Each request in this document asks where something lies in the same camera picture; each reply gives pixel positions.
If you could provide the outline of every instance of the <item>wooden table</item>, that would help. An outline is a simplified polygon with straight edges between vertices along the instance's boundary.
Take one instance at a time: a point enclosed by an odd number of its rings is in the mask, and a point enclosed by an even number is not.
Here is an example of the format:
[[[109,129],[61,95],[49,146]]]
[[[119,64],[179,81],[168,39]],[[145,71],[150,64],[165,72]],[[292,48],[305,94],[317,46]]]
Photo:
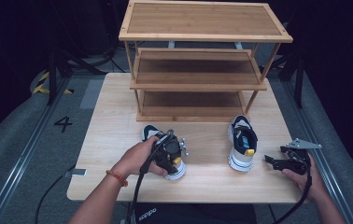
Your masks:
[[[186,138],[188,157],[182,157],[187,172],[170,181],[153,174],[145,175],[139,202],[168,203],[296,203],[301,192],[279,171],[264,161],[264,155],[280,159],[279,147],[291,141],[273,91],[259,94],[250,121],[256,132],[258,151],[248,173],[233,170],[228,162],[232,143],[227,137],[228,122],[151,122],[162,130],[174,129]],[[82,201],[92,192],[123,153],[141,139],[148,122],[136,121],[134,93],[129,90],[130,75],[106,75],[92,115],[92,121],[78,157],[77,168],[87,169],[84,176],[73,176],[67,196]],[[118,201],[131,201],[137,176],[122,188]]]

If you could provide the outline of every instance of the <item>gray carpet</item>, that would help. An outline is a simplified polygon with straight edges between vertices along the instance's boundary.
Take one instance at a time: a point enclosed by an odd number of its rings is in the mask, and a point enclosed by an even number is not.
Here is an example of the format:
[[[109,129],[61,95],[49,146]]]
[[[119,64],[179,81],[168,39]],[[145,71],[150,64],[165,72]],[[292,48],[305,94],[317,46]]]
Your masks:
[[[165,47],[166,44],[165,42],[151,43],[151,46]],[[233,48],[233,44],[223,43],[210,45],[176,43],[177,48],[193,45],[198,48],[208,48],[208,46],[224,48],[226,45],[227,48]],[[269,47],[271,46],[261,45],[257,55],[259,64],[263,64],[263,58],[268,53]],[[124,49],[117,50],[113,61],[124,71],[129,71]],[[112,63],[98,68],[107,72],[120,72],[119,68]],[[36,208],[43,194],[60,175],[77,162],[103,78],[81,69],[76,70],[67,81],[67,89],[74,90],[74,93],[62,94],[57,104],[53,106],[49,121],[38,137],[34,148],[35,153],[23,170],[21,180],[9,201],[5,202],[5,209],[0,211],[0,223],[33,223]],[[272,74],[269,75],[269,80],[291,137],[305,139],[306,131],[288,97],[289,83],[280,82]],[[37,79],[33,80],[32,85],[36,83]],[[353,214],[353,160],[340,142],[307,77],[304,77],[303,90],[303,112],[318,142],[323,145],[322,150],[326,160]],[[26,144],[30,141],[36,125],[47,108],[48,97],[45,93],[33,94],[0,125],[0,191],[12,168],[21,158]],[[63,127],[54,123],[65,116],[69,117],[69,122],[73,124],[67,126],[62,133]],[[39,223],[66,223],[77,210],[80,203],[71,202],[66,198],[69,181],[69,178],[63,177],[49,192],[40,209]],[[117,204],[112,223],[120,223],[125,218],[125,206],[122,203]],[[281,217],[292,207],[292,204],[273,204],[272,207],[275,210],[275,216]],[[273,222],[267,204],[255,204],[255,210],[259,223]],[[285,223],[319,223],[316,207],[311,203],[304,204]]]

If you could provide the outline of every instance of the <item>finger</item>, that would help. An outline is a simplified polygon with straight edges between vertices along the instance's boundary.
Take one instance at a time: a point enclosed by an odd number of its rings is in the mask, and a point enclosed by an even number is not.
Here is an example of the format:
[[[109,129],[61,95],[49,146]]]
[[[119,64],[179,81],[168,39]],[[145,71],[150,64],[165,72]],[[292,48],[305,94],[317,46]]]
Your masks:
[[[292,179],[295,182],[300,183],[300,179],[301,179],[301,175],[296,174],[295,172],[289,170],[289,169],[283,169],[282,174],[289,177],[290,179]]]
[[[153,145],[153,143],[157,140],[159,140],[159,138],[155,135],[152,135],[145,143],[148,145]]]
[[[317,167],[316,161],[314,160],[313,156],[311,156],[310,153],[307,153],[307,154],[308,154],[308,157],[310,158],[310,164],[311,164],[311,166]]]
[[[150,164],[149,171],[155,175],[168,175],[166,170],[164,170],[162,167],[157,166],[155,163]]]

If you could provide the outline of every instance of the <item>wooden shelf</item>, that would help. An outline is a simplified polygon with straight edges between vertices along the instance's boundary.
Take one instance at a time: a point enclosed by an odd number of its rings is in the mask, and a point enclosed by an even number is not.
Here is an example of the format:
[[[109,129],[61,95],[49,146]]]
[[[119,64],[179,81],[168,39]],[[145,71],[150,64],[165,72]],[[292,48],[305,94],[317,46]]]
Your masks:
[[[130,0],[124,41],[140,121],[227,121],[247,116],[281,43],[293,38],[268,4]],[[132,59],[130,44],[136,54]],[[139,48],[137,41],[250,42],[252,49]],[[260,71],[259,43],[275,43]],[[247,104],[243,91],[253,91]]]
[[[138,121],[224,121],[244,114],[242,92],[141,91]]]
[[[268,4],[130,1],[120,40],[290,43]]]
[[[130,89],[266,91],[249,49],[139,48]]]

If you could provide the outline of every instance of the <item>metal rail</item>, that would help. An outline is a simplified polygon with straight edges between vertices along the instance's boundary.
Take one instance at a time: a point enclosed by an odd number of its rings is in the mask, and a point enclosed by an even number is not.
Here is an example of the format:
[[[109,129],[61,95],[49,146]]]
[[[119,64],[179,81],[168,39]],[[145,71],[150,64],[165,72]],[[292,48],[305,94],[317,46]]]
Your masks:
[[[69,78],[62,78],[57,92],[64,92],[68,83],[69,83]],[[45,110],[43,111],[43,114],[40,117],[39,122],[36,124],[36,127],[30,139],[28,140],[28,143],[25,145],[25,148],[22,151],[19,159],[17,160],[16,164],[12,168],[10,175],[7,178],[7,181],[0,192],[0,217],[2,216],[2,213],[5,211],[7,203],[9,202],[11,196],[13,195],[14,190],[19,185],[20,180],[36,151],[37,144],[42,136],[42,133],[46,127],[46,124],[48,123],[49,117],[51,116],[54,108],[56,107],[61,97],[62,97],[62,94],[60,93],[57,94],[53,103],[51,105],[48,105],[45,108]]]
[[[282,82],[283,87],[289,97],[290,103],[293,106],[293,109],[295,110],[296,115],[298,116],[299,121],[301,122],[301,125],[304,129],[304,132],[306,134],[306,140],[317,143],[318,140],[316,136],[314,135],[314,132],[310,126],[310,123],[307,120],[307,117],[305,116],[305,113],[302,109],[299,109],[298,106],[295,103],[294,100],[294,90],[290,84],[290,82]],[[322,150],[310,150],[311,155],[313,156],[314,160],[316,161],[317,167],[322,175],[323,181],[325,183],[325,186],[327,187],[333,201],[335,202],[336,206],[339,208],[340,213],[343,215],[347,223],[352,223],[353,224],[353,213],[348,206],[348,203],[346,201],[346,198],[341,191],[334,174],[327,163],[324,154],[322,153]]]

